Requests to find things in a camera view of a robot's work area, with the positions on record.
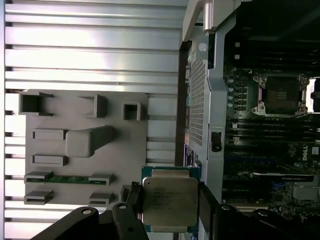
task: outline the dell logo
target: dell logo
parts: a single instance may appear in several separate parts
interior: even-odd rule
[[[308,160],[308,145],[303,146],[302,161]]]

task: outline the cpu socket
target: cpu socket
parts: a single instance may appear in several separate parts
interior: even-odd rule
[[[255,74],[258,85],[257,106],[253,114],[265,117],[294,117],[307,112],[306,91],[309,80],[301,74]]]

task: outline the motherboard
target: motherboard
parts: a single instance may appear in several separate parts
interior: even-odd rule
[[[233,46],[239,51],[239,42]],[[319,217],[320,79],[274,65],[281,54],[274,49],[256,53],[263,54],[256,59],[259,66],[250,64],[248,53],[242,62],[227,61],[224,69],[222,202],[269,209],[286,219]],[[272,64],[265,64],[266,55],[274,58]]]

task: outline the black connector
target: black connector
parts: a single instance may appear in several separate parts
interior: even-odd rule
[[[220,152],[222,150],[222,133],[221,132],[211,132],[211,151]]]

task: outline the cpu processor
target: cpu processor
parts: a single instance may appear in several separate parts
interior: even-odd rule
[[[309,80],[300,74],[263,73],[258,82],[257,106],[251,112],[265,117],[293,117],[305,114]]]
[[[143,167],[142,222],[149,232],[198,230],[198,167]]]

